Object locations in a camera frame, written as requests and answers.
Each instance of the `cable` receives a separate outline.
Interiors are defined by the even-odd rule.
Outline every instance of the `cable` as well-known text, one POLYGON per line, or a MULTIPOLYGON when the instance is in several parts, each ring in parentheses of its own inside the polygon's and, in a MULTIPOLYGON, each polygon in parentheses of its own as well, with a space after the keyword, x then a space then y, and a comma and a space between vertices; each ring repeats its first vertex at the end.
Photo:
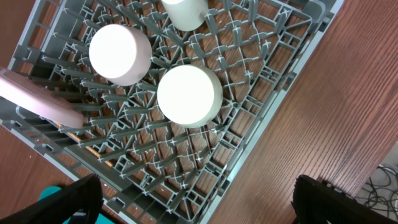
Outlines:
POLYGON ((372 178, 369 178, 369 181, 366 182, 362 188, 364 191, 369 193, 368 197, 356 197, 356 199, 365 200, 363 205, 372 210, 387 212, 388 218, 390 218, 392 213, 392 215, 395 215, 398 219, 398 189, 391 189, 394 182, 396 183, 396 186, 398 186, 398 172, 386 164, 379 165, 376 170, 383 171, 388 182, 386 184, 377 185, 373 183, 372 178), (388 192, 390 197, 385 198, 381 196, 383 192, 384 195, 388 192), (377 205, 383 205, 386 209, 377 208, 377 205))

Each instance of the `dish rack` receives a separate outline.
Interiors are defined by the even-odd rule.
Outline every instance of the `dish rack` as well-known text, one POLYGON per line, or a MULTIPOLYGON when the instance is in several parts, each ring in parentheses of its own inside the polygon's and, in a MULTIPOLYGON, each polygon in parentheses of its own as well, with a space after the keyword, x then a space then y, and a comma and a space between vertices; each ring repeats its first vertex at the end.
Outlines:
POLYGON ((209 1, 205 23, 181 32, 159 0, 36 0, 8 69, 68 100, 86 123, 64 127, 2 98, 0 123, 73 180, 98 174, 104 204, 128 223, 206 223, 342 2, 209 1), (152 44, 135 85, 90 66, 93 35, 112 23, 152 44), (181 128, 157 106, 162 76, 183 64, 212 69, 223 86, 218 116, 201 128, 181 128))

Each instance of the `wooden table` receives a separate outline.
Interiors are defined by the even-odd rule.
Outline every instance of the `wooden table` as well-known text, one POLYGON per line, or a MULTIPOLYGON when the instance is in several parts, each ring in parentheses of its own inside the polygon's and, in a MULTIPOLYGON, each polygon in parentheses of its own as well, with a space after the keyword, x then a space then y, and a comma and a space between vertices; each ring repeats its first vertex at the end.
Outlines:
MULTIPOLYGON (((397 11, 395 0, 346 0, 211 223, 291 223, 300 174, 356 194, 398 137, 397 11)), ((0 218, 71 182, 4 128, 0 139, 0 218)))

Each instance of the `black cable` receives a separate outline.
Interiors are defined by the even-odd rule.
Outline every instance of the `black cable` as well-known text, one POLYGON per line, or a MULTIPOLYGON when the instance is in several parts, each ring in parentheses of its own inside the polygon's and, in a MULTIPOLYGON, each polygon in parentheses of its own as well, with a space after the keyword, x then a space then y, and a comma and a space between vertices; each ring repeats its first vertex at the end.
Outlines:
POLYGON ((369 181, 366 182, 362 188, 364 191, 369 193, 368 197, 356 198, 365 200, 363 203, 364 206, 375 211, 387 212, 387 217, 393 215, 398 219, 398 208, 396 207, 396 201, 398 200, 398 189, 389 188, 393 182, 398 185, 398 172, 389 165, 379 165, 376 170, 378 169, 383 171, 384 175, 388 179, 388 182, 386 184, 377 185, 373 183, 372 178, 369 178, 369 181), (390 197, 385 198, 381 196, 382 191, 389 192, 391 194, 390 197), (376 208, 377 205, 383 205, 386 207, 386 209, 376 208))

